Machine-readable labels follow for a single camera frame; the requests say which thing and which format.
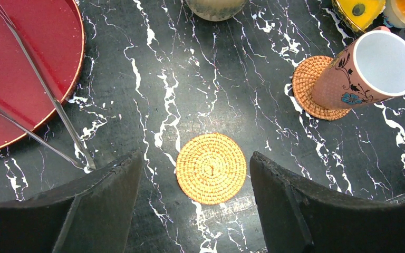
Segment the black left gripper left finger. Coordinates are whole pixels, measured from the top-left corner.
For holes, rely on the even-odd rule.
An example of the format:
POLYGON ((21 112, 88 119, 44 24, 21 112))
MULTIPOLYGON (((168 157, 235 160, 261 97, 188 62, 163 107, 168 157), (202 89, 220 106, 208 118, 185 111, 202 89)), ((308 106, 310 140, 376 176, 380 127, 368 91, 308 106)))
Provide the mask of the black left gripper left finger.
POLYGON ((124 252, 142 167, 133 150, 28 200, 0 202, 0 252, 124 252))

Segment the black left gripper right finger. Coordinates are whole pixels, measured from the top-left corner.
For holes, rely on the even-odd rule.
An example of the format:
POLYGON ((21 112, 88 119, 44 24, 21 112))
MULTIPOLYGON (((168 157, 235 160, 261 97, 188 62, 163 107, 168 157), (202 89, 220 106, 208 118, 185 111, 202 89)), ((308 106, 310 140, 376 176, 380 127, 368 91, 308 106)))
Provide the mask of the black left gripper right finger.
POLYGON ((405 252, 405 193, 388 201, 350 196, 259 152, 250 174, 269 252, 405 252))

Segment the metal food tongs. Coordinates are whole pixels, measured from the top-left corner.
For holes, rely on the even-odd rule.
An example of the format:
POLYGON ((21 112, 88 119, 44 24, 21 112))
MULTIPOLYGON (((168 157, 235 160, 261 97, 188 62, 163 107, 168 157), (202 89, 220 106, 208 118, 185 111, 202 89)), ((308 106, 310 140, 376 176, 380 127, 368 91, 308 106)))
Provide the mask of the metal food tongs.
MULTIPOLYGON (((66 115, 65 110, 61 104, 61 102, 55 97, 53 92, 51 91, 50 87, 46 84, 45 77, 43 73, 40 71, 40 68, 38 64, 36 63, 36 60, 32 56, 32 53, 30 52, 30 49, 27 47, 27 43, 24 42, 24 40, 20 37, 16 25, 13 23, 9 15, 5 12, 4 8, 0 4, 0 17, 4 20, 5 24, 7 25, 8 29, 12 32, 13 36, 17 40, 20 48, 22 49, 26 59, 28 60, 31 68, 33 69, 34 73, 36 74, 40 84, 42 85, 46 95, 49 97, 49 100, 53 104, 53 106, 56 109, 56 112, 60 116, 62 122, 64 123, 70 137, 72 138, 74 144, 77 146, 77 148, 82 152, 83 156, 86 158, 86 161, 88 163, 89 170, 95 171, 97 169, 92 156, 89 154, 87 151, 86 147, 84 146, 84 143, 81 141, 79 138, 79 135, 77 131, 75 130, 73 124, 71 123, 69 117, 66 115)), ((72 163, 75 167, 80 168, 80 164, 74 160, 73 158, 69 157, 62 151, 56 149, 55 147, 51 146, 47 142, 45 142, 41 137, 39 137, 37 134, 33 133, 31 130, 28 128, 22 126, 19 124, 16 120, 14 120, 4 109, 0 108, 0 116, 5 118, 7 121, 10 121, 12 124, 14 124, 16 127, 19 129, 23 130, 25 133, 30 135, 34 140, 36 140, 38 143, 44 145, 45 147, 51 149, 53 152, 64 158, 66 161, 72 163)))

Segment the woven rattan coaster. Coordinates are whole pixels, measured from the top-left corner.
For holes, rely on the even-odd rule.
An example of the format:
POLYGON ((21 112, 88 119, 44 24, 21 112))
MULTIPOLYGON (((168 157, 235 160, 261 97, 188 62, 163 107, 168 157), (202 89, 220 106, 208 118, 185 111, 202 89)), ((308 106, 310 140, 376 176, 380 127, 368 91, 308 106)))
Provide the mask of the woven rattan coaster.
POLYGON ((316 104, 312 98, 315 81, 332 61, 333 58, 329 56, 311 56, 295 68, 292 77, 292 90, 299 106, 309 115, 328 121, 340 119, 351 111, 350 109, 329 110, 316 104))
POLYGON ((230 200, 244 185, 247 164, 240 146, 221 133, 188 141, 176 162, 177 181, 193 201, 217 205, 230 200))

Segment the pink floral mug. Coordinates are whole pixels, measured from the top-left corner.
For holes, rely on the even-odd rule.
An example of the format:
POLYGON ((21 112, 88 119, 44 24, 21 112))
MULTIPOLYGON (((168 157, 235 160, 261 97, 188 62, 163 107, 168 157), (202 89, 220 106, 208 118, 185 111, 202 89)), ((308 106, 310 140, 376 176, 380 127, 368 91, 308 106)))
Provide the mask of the pink floral mug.
POLYGON ((351 109, 405 95, 405 40, 382 26, 361 35, 322 71, 314 102, 351 109))

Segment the yellow striped toy cake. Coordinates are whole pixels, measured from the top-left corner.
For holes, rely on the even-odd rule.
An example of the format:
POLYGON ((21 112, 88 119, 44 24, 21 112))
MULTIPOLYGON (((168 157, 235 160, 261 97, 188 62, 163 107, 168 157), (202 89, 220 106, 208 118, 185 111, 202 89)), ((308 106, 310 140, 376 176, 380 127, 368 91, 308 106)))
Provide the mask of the yellow striped toy cake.
POLYGON ((356 33, 364 33, 383 12, 385 0, 332 0, 339 18, 356 33))

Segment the three-tier glass gold stand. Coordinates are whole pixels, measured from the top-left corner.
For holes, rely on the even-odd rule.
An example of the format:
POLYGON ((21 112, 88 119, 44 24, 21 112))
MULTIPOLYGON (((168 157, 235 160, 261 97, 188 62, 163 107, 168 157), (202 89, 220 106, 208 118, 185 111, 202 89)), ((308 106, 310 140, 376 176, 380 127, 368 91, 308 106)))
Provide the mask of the three-tier glass gold stand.
POLYGON ((339 18, 356 34, 362 35, 378 26, 385 26, 405 40, 405 27, 392 26, 384 15, 389 3, 389 1, 332 1, 332 6, 339 18))

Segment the beige ceramic pitcher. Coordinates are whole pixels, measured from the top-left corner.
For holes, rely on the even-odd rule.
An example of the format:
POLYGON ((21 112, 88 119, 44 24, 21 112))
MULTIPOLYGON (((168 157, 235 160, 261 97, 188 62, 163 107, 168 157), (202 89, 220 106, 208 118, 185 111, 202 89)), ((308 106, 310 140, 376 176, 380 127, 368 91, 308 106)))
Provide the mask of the beige ceramic pitcher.
POLYGON ((246 2, 246 0, 186 0, 193 13, 212 22, 230 19, 243 9, 246 2))

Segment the orange white round cake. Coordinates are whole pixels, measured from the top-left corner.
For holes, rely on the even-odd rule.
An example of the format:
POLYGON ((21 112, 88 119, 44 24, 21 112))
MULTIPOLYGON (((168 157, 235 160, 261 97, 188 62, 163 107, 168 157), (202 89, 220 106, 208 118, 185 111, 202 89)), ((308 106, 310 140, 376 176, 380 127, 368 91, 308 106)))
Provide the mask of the orange white round cake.
POLYGON ((387 0, 383 14, 390 26, 405 28, 405 0, 387 0))

